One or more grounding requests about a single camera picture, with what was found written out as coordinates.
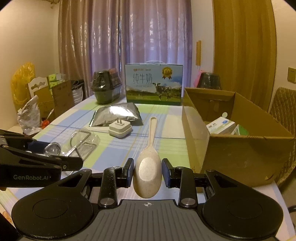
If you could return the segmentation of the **beige rice spoon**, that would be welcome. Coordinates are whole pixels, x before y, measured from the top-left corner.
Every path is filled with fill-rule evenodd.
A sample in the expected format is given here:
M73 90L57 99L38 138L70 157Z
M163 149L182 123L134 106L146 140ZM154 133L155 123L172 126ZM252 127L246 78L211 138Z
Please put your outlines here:
M138 156L133 174L133 188L141 198L155 196L162 183L162 165L158 152L153 147L157 128L157 118L149 120L149 139L147 147Z

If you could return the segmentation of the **clear plastic blister pack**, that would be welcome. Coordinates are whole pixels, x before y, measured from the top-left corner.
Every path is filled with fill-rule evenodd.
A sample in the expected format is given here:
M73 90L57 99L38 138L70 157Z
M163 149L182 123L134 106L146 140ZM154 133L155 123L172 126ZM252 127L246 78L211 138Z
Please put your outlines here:
M85 161L99 146L100 138L87 128L75 131L63 144L53 142L46 146L45 156L79 157Z

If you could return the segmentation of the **white power adapter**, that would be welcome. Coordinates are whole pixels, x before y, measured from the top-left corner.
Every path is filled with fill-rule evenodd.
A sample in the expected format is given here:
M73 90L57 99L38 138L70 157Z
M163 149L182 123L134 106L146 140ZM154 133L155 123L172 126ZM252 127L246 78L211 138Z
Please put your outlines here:
M108 132L111 136L124 138L132 132L132 125L129 121L116 120L109 125Z

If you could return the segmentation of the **silver foil pouch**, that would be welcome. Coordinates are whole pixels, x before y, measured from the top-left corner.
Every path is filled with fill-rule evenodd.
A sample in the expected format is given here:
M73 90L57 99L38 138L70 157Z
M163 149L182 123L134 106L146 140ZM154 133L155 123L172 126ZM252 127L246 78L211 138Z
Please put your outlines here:
M95 111L89 126L108 126L115 121L141 120L138 107L134 103L119 103L103 106Z

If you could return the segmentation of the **white medicine box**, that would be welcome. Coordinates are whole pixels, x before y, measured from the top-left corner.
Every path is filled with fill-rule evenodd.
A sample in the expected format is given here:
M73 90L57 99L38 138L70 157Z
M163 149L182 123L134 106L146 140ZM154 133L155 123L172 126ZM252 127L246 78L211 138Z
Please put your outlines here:
M206 128L210 134L217 135L231 134L235 127L235 122L222 116L206 125Z

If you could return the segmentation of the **green medicine box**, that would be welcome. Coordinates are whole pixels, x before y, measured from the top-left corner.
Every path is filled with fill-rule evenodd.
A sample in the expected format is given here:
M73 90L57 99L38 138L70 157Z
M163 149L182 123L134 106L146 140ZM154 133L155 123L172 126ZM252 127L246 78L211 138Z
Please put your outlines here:
M232 135L247 136L249 132L240 124L238 124L231 132Z

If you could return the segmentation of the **white plastic bag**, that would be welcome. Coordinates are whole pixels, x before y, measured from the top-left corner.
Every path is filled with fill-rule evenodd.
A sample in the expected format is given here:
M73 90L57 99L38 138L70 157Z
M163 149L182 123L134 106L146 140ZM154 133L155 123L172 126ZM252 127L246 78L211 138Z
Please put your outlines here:
M38 96L34 95L23 108L18 110L17 121L25 135L31 136L42 130Z

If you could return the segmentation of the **yellow plastic bag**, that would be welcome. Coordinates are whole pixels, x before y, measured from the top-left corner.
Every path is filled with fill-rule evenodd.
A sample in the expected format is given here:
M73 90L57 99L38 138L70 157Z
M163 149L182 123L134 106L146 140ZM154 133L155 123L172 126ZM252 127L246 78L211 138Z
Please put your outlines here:
M35 66L32 62L25 63L13 74L11 79L11 95L16 111L23 108L31 99L28 83L35 77Z

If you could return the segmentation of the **cardboard boxes beside table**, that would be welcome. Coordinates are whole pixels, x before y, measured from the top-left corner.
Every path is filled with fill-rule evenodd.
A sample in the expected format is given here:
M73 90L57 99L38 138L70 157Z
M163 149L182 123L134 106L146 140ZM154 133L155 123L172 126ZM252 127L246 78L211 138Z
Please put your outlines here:
M41 120L53 121L86 97L84 80L67 80L61 73L34 78L28 88L31 97L38 97Z

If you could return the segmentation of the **brown cardboard box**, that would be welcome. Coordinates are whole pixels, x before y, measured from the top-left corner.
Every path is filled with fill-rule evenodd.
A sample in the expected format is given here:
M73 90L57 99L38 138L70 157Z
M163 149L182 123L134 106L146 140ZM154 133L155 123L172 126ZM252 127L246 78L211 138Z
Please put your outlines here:
M206 124L223 113L248 135L211 134ZM250 187L275 181L295 143L269 113L237 92L185 88L182 123L194 172L214 169Z

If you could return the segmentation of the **dark wrapped bowl container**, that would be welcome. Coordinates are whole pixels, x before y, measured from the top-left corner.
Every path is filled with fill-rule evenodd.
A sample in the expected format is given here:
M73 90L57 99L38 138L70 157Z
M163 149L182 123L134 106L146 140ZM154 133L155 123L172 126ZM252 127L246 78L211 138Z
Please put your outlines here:
M109 104L120 97L122 83L116 68L93 73L91 90L98 104Z

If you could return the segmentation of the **purple curtain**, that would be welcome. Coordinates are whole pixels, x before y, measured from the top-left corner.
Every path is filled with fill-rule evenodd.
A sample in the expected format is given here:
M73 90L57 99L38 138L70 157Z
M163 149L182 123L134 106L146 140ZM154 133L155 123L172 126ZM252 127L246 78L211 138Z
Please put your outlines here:
M60 72L82 79L91 95L96 71L160 61L183 66L183 87L191 84L190 1L60 1Z

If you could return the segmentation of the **wooden door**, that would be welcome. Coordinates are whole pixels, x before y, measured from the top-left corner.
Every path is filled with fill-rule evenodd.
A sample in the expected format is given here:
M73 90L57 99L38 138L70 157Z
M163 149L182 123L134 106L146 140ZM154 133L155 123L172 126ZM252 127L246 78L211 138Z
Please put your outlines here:
M268 110L276 69L271 1L213 1L214 73L223 90Z

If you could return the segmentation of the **orange handled screwdriver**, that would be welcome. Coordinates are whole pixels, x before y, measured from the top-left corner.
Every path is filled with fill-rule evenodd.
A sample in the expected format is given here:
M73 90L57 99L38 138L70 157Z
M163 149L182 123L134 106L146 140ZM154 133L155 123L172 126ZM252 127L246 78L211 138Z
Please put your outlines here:
M42 123L41 123L41 128L42 129L44 129L46 126L48 126L50 124L49 117L52 115L53 112L54 112L54 109L52 109L50 111L50 113L48 114L47 118L42 121Z

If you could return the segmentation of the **wooden wall hanger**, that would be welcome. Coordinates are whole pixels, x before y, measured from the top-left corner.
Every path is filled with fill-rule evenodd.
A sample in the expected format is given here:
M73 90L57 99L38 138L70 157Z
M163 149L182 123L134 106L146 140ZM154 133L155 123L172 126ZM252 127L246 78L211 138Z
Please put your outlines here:
M202 51L201 44L202 44L201 40L198 40L196 42L196 65L197 66L201 66L201 51Z

